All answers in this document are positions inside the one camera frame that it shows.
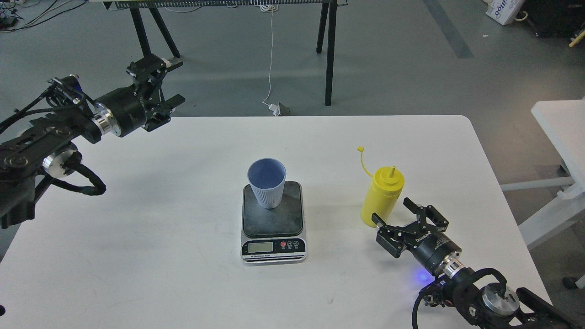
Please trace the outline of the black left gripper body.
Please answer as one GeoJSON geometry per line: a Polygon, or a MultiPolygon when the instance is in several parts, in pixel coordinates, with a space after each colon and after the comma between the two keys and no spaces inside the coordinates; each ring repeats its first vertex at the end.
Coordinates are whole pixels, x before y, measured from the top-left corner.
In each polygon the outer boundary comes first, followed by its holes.
{"type": "Polygon", "coordinates": [[[94,124],[101,133],[125,137],[139,127],[151,132],[156,129],[154,108],[158,95],[140,95],[132,87],[117,88],[96,99],[94,124]]]}

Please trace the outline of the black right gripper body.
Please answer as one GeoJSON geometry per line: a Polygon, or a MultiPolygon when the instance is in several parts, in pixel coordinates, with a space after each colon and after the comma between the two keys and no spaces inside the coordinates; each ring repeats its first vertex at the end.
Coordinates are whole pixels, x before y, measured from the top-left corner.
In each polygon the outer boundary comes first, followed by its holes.
{"type": "Polygon", "coordinates": [[[443,274],[447,263],[459,258],[462,248],[435,227],[403,233],[404,244],[414,258],[433,276],[443,274]]]}

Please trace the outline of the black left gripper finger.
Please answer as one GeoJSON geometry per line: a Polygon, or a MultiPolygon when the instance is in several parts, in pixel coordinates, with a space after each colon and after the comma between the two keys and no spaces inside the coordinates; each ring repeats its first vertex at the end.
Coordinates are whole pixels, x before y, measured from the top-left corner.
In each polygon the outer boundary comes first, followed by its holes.
{"type": "Polygon", "coordinates": [[[126,73],[133,79],[134,92],[150,99],[161,88],[167,73],[182,65],[183,61],[179,58],[166,59],[149,54],[137,62],[131,62],[126,68],[126,73]]]}
{"type": "Polygon", "coordinates": [[[145,110],[145,130],[150,133],[169,123],[173,111],[184,102],[184,96],[177,94],[168,100],[159,101],[147,106],[145,110]]]}

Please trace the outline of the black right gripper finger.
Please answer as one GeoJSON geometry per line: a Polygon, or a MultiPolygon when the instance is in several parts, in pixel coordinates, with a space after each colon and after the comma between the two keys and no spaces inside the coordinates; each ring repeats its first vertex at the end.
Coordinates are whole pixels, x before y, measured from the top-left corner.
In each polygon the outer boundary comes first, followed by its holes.
{"type": "Polygon", "coordinates": [[[408,232],[408,226],[392,226],[388,225],[380,216],[376,213],[372,214],[372,222],[378,227],[378,233],[376,235],[376,242],[380,244],[391,256],[396,259],[407,250],[411,251],[411,248],[405,243],[403,234],[410,234],[408,232]]]}
{"type": "Polygon", "coordinates": [[[449,221],[432,205],[426,207],[415,204],[408,197],[404,198],[403,205],[416,215],[415,223],[420,230],[427,231],[428,229],[435,229],[440,233],[447,230],[449,221]]]}

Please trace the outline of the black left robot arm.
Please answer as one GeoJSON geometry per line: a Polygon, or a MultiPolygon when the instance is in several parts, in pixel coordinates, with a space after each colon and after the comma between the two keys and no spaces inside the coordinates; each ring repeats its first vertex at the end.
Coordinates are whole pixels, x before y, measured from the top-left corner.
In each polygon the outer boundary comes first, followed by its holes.
{"type": "Polygon", "coordinates": [[[2,121],[4,133],[25,117],[40,115],[20,136],[1,144],[2,229],[34,219],[35,206],[50,186],[89,196],[104,194],[106,185],[82,164],[73,140],[83,137],[95,144],[107,133],[122,138],[138,128],[151,132],[169,123],[185,98],[165,99],[162,83],[182,64],[179,58],[149,54],[126,69],[133,79],[130,86],[97,99],[82,90],[77,75],[53,78],[35,100],[2,121]]]}

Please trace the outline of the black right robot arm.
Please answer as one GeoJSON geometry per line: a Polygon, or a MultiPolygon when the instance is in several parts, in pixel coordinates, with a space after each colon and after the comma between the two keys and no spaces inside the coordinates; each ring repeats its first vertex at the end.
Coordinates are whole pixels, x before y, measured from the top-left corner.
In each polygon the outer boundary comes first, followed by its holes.
{"type": "Polygon", "coordinates": [[[578,329],[577,321],[540,298],[531,290],[512,290],[506,278],[487,267],[474,271],[460,261],[461,248],[446,236],[447,219],[434,206],[418,206],[404,198],[404,206],[415,214],[412,223],[399,227],[372,214],[378,228],[376,241],[395,258],[404,251],[433,276],[423,287],[412,308],[412,327],[418,327],[418,310],[422,302],[435,308],[455,308],[470,325],[481,329],[578,329]]]}

